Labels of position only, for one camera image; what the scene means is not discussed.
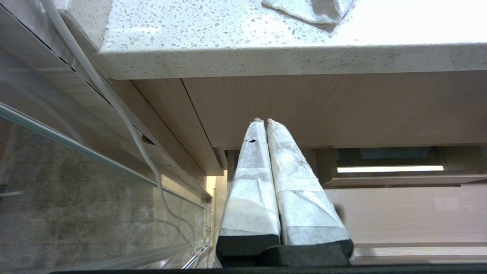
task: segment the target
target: light strip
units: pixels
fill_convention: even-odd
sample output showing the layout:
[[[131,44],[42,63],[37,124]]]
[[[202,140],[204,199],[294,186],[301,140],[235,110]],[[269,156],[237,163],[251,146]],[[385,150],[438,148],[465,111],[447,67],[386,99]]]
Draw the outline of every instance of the light strip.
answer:
[[[397,172],[397,171],[438,171],[444,170],[438,166],[368,166],[368,167],[339,167],[338,173],[350,172]]]

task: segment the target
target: gray tile wall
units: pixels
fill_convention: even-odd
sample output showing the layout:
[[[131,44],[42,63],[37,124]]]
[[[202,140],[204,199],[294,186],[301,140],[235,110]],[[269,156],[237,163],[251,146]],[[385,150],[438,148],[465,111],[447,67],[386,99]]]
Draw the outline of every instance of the gray tile wall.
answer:
[[[0,273],[47,273],[192,240],[157,189],[0,118]],[[203,209],[166,194],[204,233]]]

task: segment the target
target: speckled countertop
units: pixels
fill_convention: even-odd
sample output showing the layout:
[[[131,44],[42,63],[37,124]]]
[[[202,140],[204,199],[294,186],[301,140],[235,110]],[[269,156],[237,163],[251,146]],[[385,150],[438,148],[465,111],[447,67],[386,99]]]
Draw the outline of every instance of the speckled countertop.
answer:
[[[95,59],[115,79],[483,70],[486,10],[358,0],[330,26],[260,0],[113,0]]]

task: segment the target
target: white cable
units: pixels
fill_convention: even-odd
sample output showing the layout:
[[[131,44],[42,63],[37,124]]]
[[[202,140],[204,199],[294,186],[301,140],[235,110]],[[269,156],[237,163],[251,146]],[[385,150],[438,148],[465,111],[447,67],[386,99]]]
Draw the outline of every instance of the white cable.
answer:
[[[166,207],[166,210],[174,218],[179,219],[179,220],[182,220],[184,223],[186,223],[189,226],[189,228],[191,229],[191,232],[193,234],[193,243],[191,243],[186,238],[186,236],[184,235],[184,233],[181,232],[181,234],[182,234],[183,238],[185,239],[185,241],[188,244],[190,244],[190,246],[193,248],[193,251],[196,254],[196,248],[195,248],[196,236],[195,236],[195,232],[194,232],[193,226],[191,226],[191,224],[186,219],[177,216],[176,214],[174,214],[169,209],[168,203],[166,202],[166,198],[164,197],[164,192],[162,190],[162,182],[161,182],[162,177],[161,177],[161,173],[159,172],[159,170],[155,166],[155,164],[152,161],[152,159],[147,154],[147,152],[146,152],[146,150],[145,150],[145,148],[144,148],[144,146],[142,144],[142,141],[140,140],[139,136],[137,135],[137,131],[136,131],[135,127],[132,125],[132,122],[130,121],[130,118],[124,112],[124,110],[122,109],[122,106],[120,105],[120,103],[116,100],[116,98],[114,96],[114,91],[111,89],[111,87],[109,87],[105,83],[105,81],[96,72],[95,68],[90,63],[90,61],[86,57],[85,53],[81,49],[81,47],[79,47],[79,45],[76,42],[75,38],[73,37],[73,35],[69,31],[68,27],[64,23],[63,19],[61,18],[61,15],[59,15],[59,13],[57,12],[57,9],[54,6],[53,1],[52,0],[41,0],[41,2],[42,2],[42,5],[44,6],[44,9],[46,10],[47,16],[51,19],[52,23],[56,27],[56,30],[59,32],[59,34],[61,35],[61,37],[64,39],[64,41],[66,42],[66,44],[68,45],[68,47],[71,49],[71,51],[75,55],[75,57],[78,59],[79,63],[81,64],[81,67],[86,71],[86,73],[88,74],[88,77],[91,79],[91,81],[93,81],[93,83],[99,89],[99,91],[101,92],[101,94],[112,105],[112,107],[117,111],[117,113],[120,115],[120,117],[124,121],[127,129],[130,132],[130,135],[133,138],[133,141],[135,142],[135,144],[137,145],[137,148],[140,151],[140,154],[142,154],[142,157],[144,158],[144,160],[146,161],[146,163],[149,165],[149,167],[152,170],[152,172],[154,172],[155,181],[157,182],[157,189],[159,190],[159,194],[161,195],[161,198],[164,201],[164,205]]]

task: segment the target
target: white towel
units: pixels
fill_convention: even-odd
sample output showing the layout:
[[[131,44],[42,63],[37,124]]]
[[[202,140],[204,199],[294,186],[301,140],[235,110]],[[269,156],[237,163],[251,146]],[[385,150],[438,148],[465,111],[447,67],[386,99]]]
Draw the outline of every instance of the white towel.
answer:
[[[264,5],[315,24],[336,24],[354,0],[262,0]]]

